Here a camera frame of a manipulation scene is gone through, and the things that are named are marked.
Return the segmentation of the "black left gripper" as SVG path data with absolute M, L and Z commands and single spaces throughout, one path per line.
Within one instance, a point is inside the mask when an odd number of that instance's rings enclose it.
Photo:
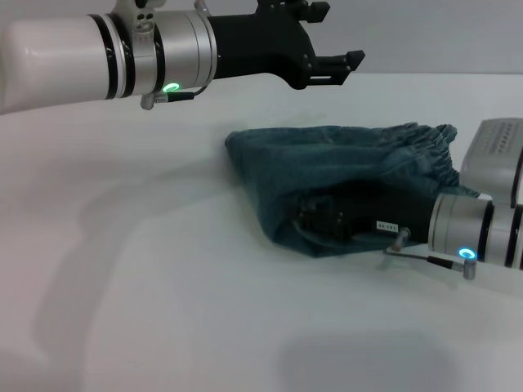
M 341 86 L 365 58 L 364 51 L 316 56 L 301 21 L 322 23 L 328 2 L 259 1 L 249 15 L 211 16 L 217 44 L 215 79 L 272 74 L 291 88 Z

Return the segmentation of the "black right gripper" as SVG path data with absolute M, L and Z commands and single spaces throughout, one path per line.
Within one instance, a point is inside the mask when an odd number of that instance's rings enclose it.
M 292 223 L 314 241 L 361 241 L 365 234 L 389 236 L 409 230 L 409 241 L 426 243 L 436 196 L 411 192 L 344 192 L 337 207 L 330 197 L 301 198 Z

